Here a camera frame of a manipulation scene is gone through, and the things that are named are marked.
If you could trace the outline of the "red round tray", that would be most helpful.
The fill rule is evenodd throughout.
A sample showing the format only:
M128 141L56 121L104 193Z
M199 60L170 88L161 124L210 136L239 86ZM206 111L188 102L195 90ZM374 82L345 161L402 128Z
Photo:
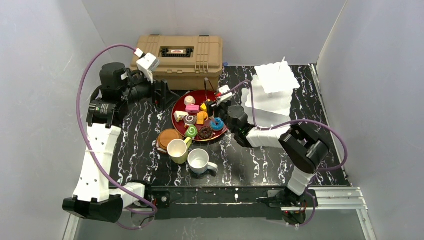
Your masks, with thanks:
M178 131L178 133L180 135L182 135L183 137L185 137L185 133L187 128L185 127L185 123L183 121L179 121L177 122L175 120L174 117L174 113L176 111L182 111L185 112L186 111L186 105L184 103L185 97L187 96L192 96L195 99L195 104L196 105L201 105L204 101L206 101L207 99L211 100L211 101L215 101L216 100L216 93L212 90L193 90L191 92L188 92L187 94L181 96L179 98L179 100L177 100L172 108L171 111L171 122L173 127ZM228 131L228 128L226 126L223 127L222 130L220 131L214 131L213 135L211 138L209 139L202 139L200 138L198 135L196 137L194 137L192 140L193 141L197 141L197 142L208 142L208 141L212 141L215 139L218 139L220 136L224 135L226 132Z

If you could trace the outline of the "tan plastic toolbox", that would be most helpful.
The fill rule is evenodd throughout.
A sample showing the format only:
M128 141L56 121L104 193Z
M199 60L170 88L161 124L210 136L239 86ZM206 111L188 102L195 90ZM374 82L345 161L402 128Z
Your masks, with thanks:
M223 72L223 40L219 36L144 35L136 47L160 60L153 72L171 90L216 90Z

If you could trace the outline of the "white tiered cake stand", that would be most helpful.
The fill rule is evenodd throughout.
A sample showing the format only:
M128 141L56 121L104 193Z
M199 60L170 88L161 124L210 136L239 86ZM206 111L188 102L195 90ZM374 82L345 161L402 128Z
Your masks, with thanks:
M286 59L255 66L254 70L253 92L243 88L241 97L248 123L267 128L289 122L292 95L300 84Z

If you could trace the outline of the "pink handled metal tongs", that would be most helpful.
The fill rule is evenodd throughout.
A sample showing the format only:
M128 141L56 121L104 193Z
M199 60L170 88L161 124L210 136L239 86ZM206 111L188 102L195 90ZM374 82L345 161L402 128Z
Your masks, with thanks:
M205 77L204 78L204 90L205 90L205 101L209 101L209 98L208 98L208 83L210 82L210 80L207 78L207 77Z

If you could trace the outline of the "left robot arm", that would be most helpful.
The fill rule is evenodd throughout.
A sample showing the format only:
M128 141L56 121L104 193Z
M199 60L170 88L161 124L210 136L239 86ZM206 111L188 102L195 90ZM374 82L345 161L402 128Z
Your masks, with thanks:
M155 101L158 84L150 82L146 72L130 70L119 62L103 65L99 78L101 84L90 96L86 124L78 122L86 143L81 174L62 209L82 219L117 223L125 208L143 202L152 208L145 215L154 215L157 208L149 184L139 180L114 183L110 170L129 105Z

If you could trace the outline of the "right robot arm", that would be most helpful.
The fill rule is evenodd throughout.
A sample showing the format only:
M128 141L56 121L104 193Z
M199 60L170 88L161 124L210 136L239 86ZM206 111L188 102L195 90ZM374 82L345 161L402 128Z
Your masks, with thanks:
M241 105L206 102L207 113L221 119L244 148L283 149L294 164L285 195L301 197L330 151L329 144L304 121L290 121L287 127L260 128L248 122Z

